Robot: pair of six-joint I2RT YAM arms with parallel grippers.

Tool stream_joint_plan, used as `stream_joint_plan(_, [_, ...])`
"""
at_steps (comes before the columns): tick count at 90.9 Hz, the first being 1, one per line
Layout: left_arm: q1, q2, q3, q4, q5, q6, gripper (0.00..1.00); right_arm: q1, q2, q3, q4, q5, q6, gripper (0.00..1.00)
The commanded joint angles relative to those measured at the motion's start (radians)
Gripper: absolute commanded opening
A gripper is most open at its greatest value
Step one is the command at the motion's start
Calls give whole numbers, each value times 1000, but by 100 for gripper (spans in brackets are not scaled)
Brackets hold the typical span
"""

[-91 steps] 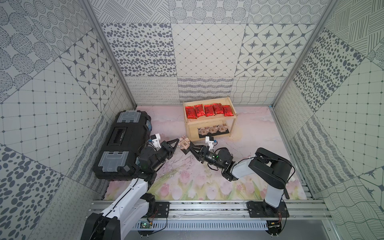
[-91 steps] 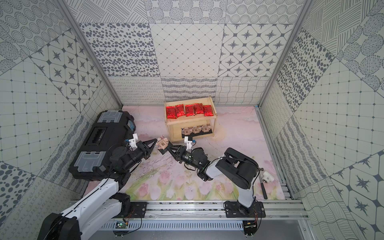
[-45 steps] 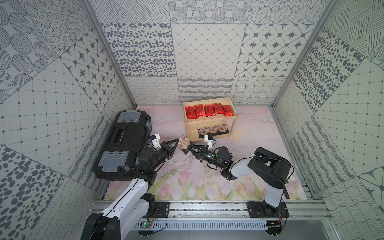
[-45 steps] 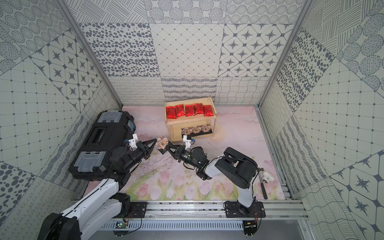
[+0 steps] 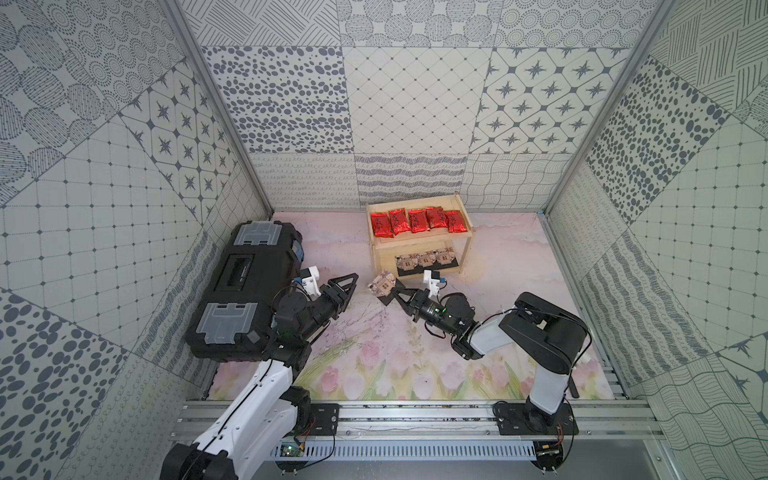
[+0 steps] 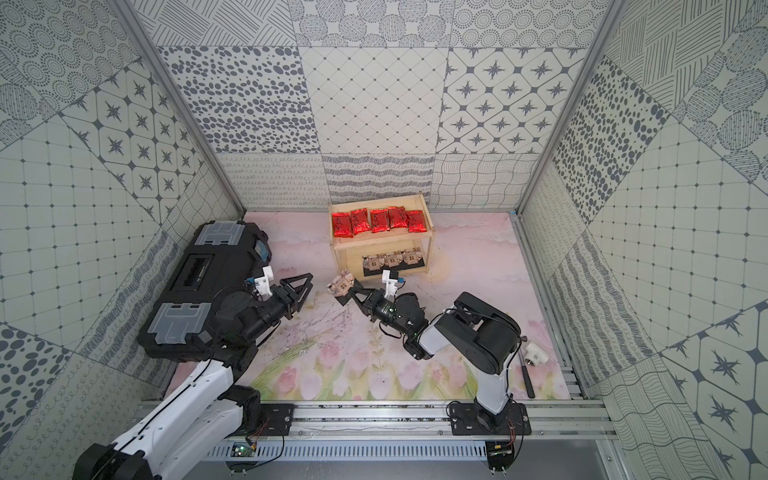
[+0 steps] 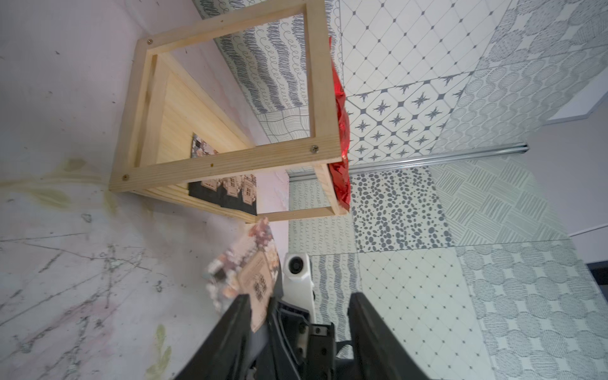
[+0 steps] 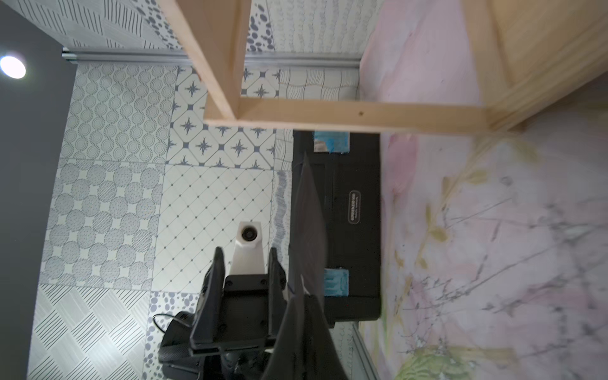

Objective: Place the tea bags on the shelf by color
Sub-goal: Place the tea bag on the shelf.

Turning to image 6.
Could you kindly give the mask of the brown patterned tea bag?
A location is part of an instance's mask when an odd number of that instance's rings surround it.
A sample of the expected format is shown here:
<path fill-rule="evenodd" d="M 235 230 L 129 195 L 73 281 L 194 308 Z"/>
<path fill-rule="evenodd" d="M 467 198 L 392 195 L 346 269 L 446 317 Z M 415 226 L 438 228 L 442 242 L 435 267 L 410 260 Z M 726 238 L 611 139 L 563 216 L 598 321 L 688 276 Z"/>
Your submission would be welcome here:
<path fill-rule="evenodd" d="M 385 255 L 368 255 L 362 259 L 362 269 L 365 277 L 380 275 L 385 268 Z"/>
<path fill-rule="evenodd" d="M 383 268 L 390 271 L 400 271 L 403 269 L 404 255 L 402 251 L 391 252 L 383 256 Z"/>
<path fill-rule="evenodd" d="M 327 285 L 327 290 L 335 298 L 346 297 L 353 288 L 354 282 L 352 273 L 344 269 Z"/>
<path fill-rule="evenodd" d="M 420 247 L 402 251 L 404 269 L 414 269 L 425 265 L 424 254 Z"/>

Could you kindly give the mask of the red tea bag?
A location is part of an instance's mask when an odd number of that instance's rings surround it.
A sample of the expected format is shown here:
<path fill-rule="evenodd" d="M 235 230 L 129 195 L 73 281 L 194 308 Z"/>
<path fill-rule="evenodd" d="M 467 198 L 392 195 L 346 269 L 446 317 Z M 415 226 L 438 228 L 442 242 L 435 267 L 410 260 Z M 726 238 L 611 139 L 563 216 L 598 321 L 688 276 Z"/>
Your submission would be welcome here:
<path fill-rule="evenodd" d="M 426 233 L 428 231 L 426 217 L 422 210 L 407 210 L 406 216 L 409 233 Z"/>
<path fill-rule="evenodd" d="M 408 228 L 408 214 L 404 207 L 389 207 L 387 217 L 390 229 Z"/>
<path fill-rule="evenodd" d="M 336 212 L 331 214 L 331 227 L 334 238 L 353 238 L 351 216 L 348 212 Z"/>
<path fill-rule="evenodd" d="M 352 210 L 349 212 L 349 217 L 354 236 L 369 232 L 372 229 L 367 208 Z"/>
<path fill-rule="evenodd" d="M 370 211 L 370 223 L 372 233 L 382 233 L 390 230 L 389 213 L 387 209 L 373 209 Z"/>

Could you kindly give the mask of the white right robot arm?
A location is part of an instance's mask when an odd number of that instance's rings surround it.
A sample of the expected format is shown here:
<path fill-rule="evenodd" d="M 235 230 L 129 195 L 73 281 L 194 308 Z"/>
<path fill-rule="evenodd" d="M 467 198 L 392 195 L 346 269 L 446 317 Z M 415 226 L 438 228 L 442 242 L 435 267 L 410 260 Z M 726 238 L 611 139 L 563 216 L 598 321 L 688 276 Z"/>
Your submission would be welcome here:
<path fill-rule="evenodd" d="M 372 322 L 397 332 L 403 348 L 416 360 L 428 360 L 447 346 L 478 370 L 475 403 L 488 417 L 499 416 L 510 402 L 507 363 L 523 343 L 521 327 L 509 315 L 478 297 L 461 293 L 453 305 L 427 318 L 414 293 L 386 295 L 358 281 L 336 298 L 354 302 Z"/>

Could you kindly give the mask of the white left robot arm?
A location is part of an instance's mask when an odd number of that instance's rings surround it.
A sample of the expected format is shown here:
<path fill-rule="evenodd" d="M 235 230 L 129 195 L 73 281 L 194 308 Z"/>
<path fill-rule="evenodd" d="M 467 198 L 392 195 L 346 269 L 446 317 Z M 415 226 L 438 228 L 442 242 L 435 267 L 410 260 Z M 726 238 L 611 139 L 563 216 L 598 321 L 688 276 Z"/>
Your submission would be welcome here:
<path fill-rule="evenodd" d="M 193 361 L 195 369 L 143 419 L 107 445 L 77 459 L 76 479 L 181 479 L 220 441 L 286 434 L 290 410 L 263 406 L 258 390 L 239 384 L 261 345 L 298 313 L 312 290 L 305 273 L 252 289 L 226 287 L 205 303 L 163 303 L 139 342 L 151 356 Z"/>

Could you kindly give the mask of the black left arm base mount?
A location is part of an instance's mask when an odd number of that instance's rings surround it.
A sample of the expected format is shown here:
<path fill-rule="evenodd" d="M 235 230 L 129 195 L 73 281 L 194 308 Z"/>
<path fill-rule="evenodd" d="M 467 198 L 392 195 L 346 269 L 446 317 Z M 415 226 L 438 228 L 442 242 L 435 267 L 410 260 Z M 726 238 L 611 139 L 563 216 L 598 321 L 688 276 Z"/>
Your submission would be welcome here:
<path fill-rule="evenodd" d="M 240 385 L 231 386 L 219 399 L 234 401 L 242 414 L 235 436 L 285 436 L 290 432 L 293 403 L 263 403 L 258 390 Z"/>

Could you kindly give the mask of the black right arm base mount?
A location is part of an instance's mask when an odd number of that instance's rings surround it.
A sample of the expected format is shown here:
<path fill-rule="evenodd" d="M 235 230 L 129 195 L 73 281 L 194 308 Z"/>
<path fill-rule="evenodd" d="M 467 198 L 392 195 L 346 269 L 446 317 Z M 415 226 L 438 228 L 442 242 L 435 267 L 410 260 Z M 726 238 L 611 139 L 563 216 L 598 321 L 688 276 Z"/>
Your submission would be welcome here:
<path fill-rule="evenodd" d="M 530 435 L 532 427 L 526 407 L 510 400 L 500 413 L 494 414 L 478 402 L 451 401 L 446 414 L 454 436 L 504 436 L 511 433 Z"/>

